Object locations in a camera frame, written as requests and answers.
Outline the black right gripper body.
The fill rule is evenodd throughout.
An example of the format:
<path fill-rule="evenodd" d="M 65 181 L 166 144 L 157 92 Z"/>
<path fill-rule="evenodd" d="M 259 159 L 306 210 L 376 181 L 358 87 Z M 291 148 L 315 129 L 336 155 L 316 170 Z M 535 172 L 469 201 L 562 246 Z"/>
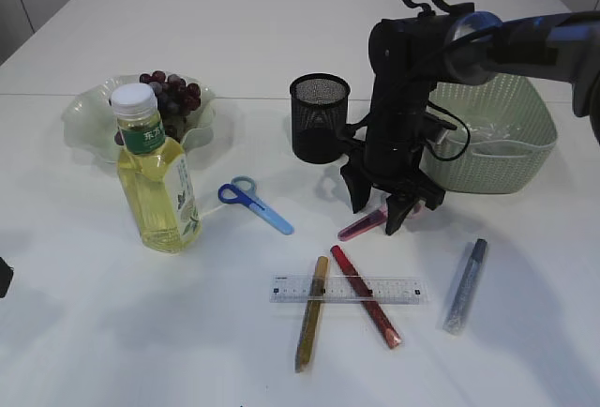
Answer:
<path fill-rule="evenodd" d="M 440 119 L 426 116 L 429 96 L 436 87 L 432 81 L 377 78 L 365 118 L 365 140 L 352 138 L 349 126 L 340 132 L 348 162 L 370 172 L 371 189 L 416 197 L 430 210 L 442 205 L 445 196 L 445 190 L 420 169 L 426 128 L 442 127 Z"/>

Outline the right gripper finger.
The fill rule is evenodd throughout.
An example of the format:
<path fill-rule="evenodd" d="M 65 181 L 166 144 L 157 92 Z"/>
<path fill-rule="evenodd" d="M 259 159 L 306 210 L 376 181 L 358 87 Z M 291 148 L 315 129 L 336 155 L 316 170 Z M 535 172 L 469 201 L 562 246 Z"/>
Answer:
<path fill-rule="evenodd" d="M 387 220 L 385 233 L 392 235 L 402 226 L 414 208 L 419 204 L 419 199 L 413 196 L 392 194 L 386 199 Z"/>
<path fill-rule="evenodd" d="M 363 210 L 369 201 L 373 186 L 371 174 L 363 166 L 351 162 L 341 167 L 340 174 L 350 195 L 352 211 L 356 214 Z"/>

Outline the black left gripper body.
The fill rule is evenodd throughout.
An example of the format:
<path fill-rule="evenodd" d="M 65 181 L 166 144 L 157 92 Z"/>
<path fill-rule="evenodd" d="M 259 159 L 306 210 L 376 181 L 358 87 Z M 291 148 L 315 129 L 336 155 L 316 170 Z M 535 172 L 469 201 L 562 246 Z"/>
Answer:
<path fill-rule="evenodd" d="M 14 269 L 0 258 L 0 298 L 5 298 L 13 280 Z"/>

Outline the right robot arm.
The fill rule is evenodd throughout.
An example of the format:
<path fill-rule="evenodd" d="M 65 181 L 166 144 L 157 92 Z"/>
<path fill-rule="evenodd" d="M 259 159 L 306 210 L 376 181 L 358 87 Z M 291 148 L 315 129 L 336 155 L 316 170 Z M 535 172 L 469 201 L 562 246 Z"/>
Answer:
<path fill-rule="evenodd" d="M 394 234 L 419 203 L 430 210 L 445 191 L 420 169 L 422 154 L 448 126 L 428 113 L 437 83 L 481 85 L 498 74 L 568 83 L 577 117 L 599 130 L 599 14 L 534 16 L 504 22 L 457 5 L 452 13 L 382 20 L 368 53 L 375 80 L 366 116 L 337 131 L 348 162 L 341 175 L 352 209 L 387 193 L 385 232 Z"/>

